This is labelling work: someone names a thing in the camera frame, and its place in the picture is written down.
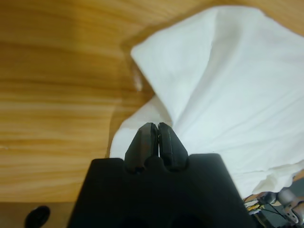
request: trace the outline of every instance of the wood grain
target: wood grain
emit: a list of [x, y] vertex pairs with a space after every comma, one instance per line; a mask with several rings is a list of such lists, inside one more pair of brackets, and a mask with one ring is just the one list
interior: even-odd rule
[[304, 35], [302, 0], [1, 1], [0, 201], [75, 201], [90, 161], [153, 96], [132, 46], [223, 4], [258, 7]]

